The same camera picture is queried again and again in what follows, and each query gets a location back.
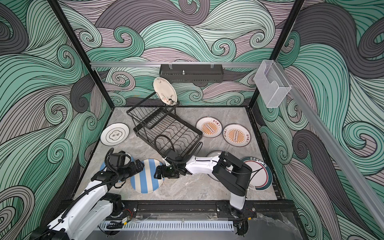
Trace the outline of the cream floral plate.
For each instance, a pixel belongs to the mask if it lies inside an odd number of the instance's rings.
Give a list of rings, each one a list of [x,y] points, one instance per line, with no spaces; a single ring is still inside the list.
[[[168,80],[161,77],[157,77],[154,79],[153,87],[159,99],[163,103],[169,106],[174,106],[177,104],[177,93]]]

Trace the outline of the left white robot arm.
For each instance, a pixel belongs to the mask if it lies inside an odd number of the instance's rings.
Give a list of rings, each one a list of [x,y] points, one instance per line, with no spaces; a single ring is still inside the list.
[[[122,167],[106,161],[106,170],[97,172],[83,193],[55,220],[39,227],[30,235],[31,240],[84,240],[107,217],[120,217],[124,204],[122,197],[109,190],[119,181],[140,173],[145,164],[136,160]]]

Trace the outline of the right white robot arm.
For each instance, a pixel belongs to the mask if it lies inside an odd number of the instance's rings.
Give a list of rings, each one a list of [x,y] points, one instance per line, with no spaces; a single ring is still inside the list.
[[[175,179],[180,175],[213,175],[230,191],[230,205],[242,210],[246,201],[247,189],[252,175],[252,168],[229,152],[222,151],[214,157],[197,157],[186,155],[183,158],[175,151],[166,151],[165,161],[168,166],[159,166],[154,173],[155,179]]]

